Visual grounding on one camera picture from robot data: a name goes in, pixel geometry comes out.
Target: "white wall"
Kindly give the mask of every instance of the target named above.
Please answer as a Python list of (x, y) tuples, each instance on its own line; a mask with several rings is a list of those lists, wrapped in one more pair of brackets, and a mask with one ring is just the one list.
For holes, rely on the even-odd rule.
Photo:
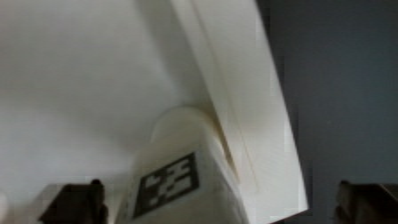
[(0, 2), (0, 191), (14, 223), (26, 223), (23, 210), (48, 184), (99, 177), (122, 187), (158, 115), (181, 104), (209, 107), (165, 6)]

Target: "dark background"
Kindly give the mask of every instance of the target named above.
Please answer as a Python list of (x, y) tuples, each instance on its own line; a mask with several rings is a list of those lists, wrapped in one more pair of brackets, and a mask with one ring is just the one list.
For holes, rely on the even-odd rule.
[(328, 224), (337, 183), (398, 183), (398, 1), (257, 0), (287, 103), (311, 210)]

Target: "curved white object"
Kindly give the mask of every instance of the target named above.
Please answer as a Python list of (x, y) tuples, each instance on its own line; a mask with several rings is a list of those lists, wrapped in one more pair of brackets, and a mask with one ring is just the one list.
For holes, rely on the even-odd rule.
[(161, 116), (140, 150), (117, 224), (247, 224), (213, 122), (193, 108)]

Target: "white panel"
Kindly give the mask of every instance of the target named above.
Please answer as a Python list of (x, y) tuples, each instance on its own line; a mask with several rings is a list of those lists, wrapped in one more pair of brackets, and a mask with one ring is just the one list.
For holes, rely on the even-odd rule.
[(172, 0), (238, 168), (250, 223), (307, 209), (302, 172), (255, 5)]

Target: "qr code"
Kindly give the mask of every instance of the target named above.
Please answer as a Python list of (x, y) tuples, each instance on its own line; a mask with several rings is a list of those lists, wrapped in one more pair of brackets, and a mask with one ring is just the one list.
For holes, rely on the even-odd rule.
[(191, 153), (142, 177), (133, 218), (158, 209), (197, 188), (197, 163)]

